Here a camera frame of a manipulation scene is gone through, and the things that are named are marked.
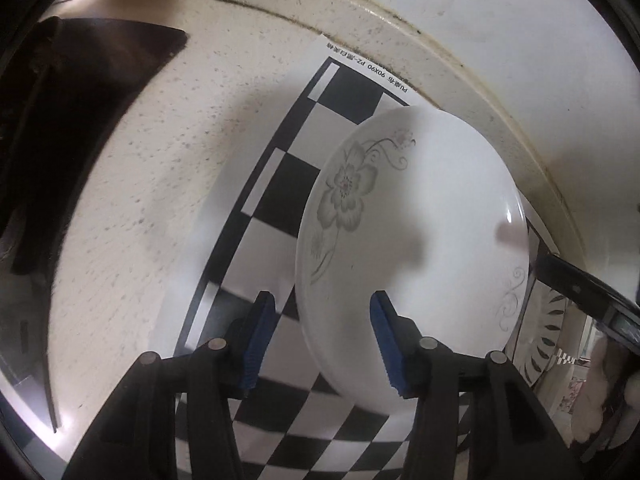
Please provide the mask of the white plate blue leaves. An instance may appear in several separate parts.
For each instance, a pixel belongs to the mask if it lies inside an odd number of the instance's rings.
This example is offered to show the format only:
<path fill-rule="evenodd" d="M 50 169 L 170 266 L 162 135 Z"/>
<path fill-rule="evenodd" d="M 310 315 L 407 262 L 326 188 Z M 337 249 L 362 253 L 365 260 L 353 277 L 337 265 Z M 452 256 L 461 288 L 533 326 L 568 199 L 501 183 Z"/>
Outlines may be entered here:
<path fill-rule="evenodd" d="M 554 359 L 570 302 L 541 281 L 533 281 L 524 314 L 506 345 L 506 355 L 533 387 Z"/>

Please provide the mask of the white plate grey flower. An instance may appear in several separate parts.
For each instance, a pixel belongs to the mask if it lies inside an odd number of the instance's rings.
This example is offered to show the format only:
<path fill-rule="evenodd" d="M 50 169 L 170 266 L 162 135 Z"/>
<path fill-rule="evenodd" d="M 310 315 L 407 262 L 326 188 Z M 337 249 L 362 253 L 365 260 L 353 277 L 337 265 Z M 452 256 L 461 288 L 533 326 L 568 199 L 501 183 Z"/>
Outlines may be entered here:
<path fill-rule="evenodd" d="M 314 182 L 295 266 L 306 343 L 341 396 L 405 412 L 375 340 L 371 296 L 386 292 L 423 335 L 484 356 L 514 330 L 528 264 L 520 193 L 491 144 L 441 110 L 397 107 L 363 122 Z"/>

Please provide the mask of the black stove top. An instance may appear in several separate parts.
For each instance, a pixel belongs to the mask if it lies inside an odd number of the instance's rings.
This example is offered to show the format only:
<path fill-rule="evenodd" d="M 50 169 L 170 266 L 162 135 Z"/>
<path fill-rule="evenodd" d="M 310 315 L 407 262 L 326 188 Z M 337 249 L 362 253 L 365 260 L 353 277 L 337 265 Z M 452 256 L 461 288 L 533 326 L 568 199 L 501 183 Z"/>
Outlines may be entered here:
<path fill-rule="evenodd" d="M 115 126 L 186 46 L 169 26 L 47 18 L 1 77 L 1 257 L 47 270 L 66 214 Z"/>

